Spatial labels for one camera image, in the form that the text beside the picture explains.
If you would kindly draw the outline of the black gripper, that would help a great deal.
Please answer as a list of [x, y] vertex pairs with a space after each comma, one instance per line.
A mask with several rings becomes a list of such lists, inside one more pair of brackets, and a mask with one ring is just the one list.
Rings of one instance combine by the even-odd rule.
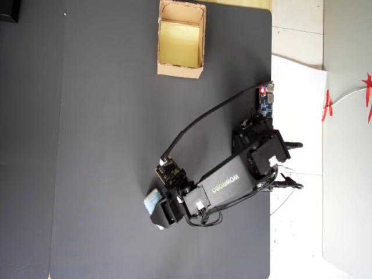
[[164, 184], [164, 203], [155, 205], [151, 213], [151, 222], [158, 228], [163, 228], [163, 211], [172, 226], [182, 219], [195, 227], [191, 219], [195, 217], [195, 202], [192, 200], [191, 192], [195, 189], [193, 181], [176, 181], [173, 184]]

